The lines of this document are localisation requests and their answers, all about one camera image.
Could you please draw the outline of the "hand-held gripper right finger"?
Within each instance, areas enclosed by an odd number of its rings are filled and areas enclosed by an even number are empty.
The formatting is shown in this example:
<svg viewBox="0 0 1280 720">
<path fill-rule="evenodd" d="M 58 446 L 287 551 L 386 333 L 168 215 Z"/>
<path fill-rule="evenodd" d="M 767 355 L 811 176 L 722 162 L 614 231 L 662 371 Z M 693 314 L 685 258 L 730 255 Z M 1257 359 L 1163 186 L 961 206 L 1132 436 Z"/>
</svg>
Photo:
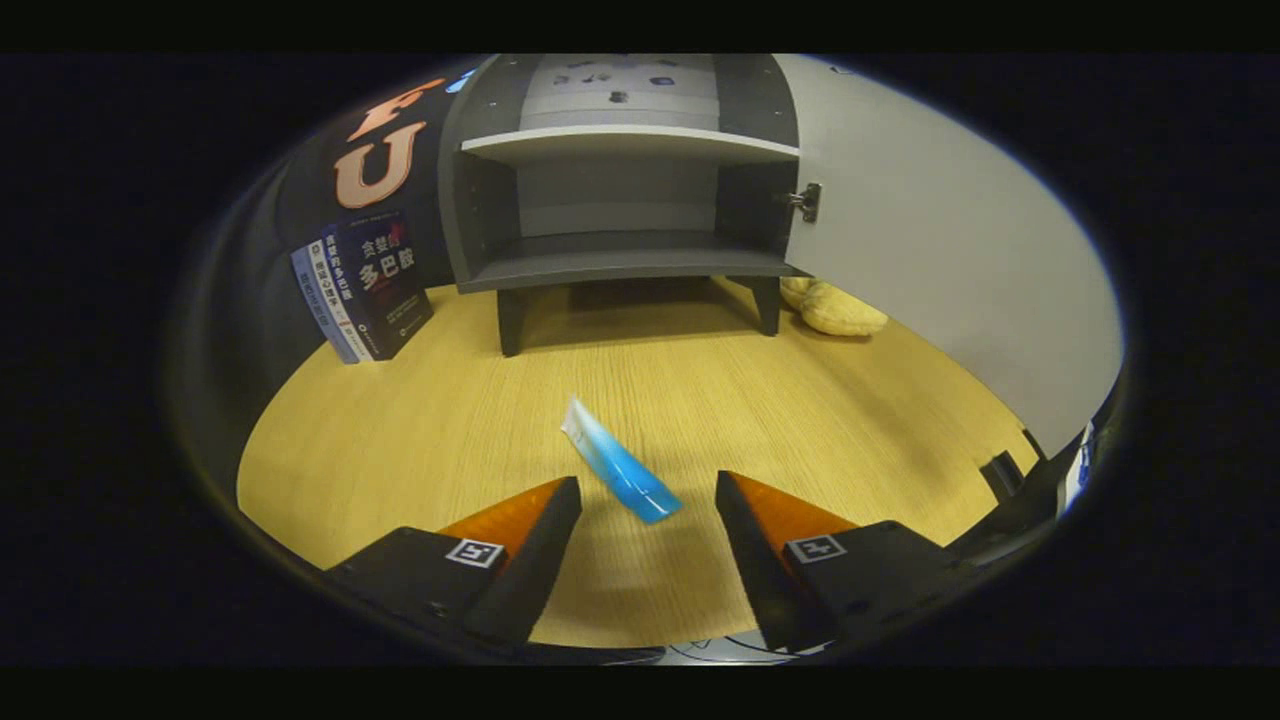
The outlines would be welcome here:
<svg viewBox="0 0 1280 720">
<path fill-rule="evenodd" d="M 716 509 L 768 650 L 873 648 L 989 575 L 899 521 L 858 525 L 737 471 L 718 471 Z"/>
</svg>

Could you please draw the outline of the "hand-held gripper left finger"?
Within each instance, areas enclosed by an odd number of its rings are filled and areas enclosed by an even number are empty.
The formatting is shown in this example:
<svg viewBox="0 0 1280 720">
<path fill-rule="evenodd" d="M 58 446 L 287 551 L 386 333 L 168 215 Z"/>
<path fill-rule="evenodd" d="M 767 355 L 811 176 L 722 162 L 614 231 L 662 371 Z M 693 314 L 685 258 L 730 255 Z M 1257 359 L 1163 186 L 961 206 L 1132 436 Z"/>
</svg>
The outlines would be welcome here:
<svg viewBox="0 0 1280 720">
<path fill-rule="evenodd" d="M 436 530 L 398 527 L 325 571 L 364 607 L 457 644 L 525 644 L 582 512 L 562 477 Z"/>
</svg>

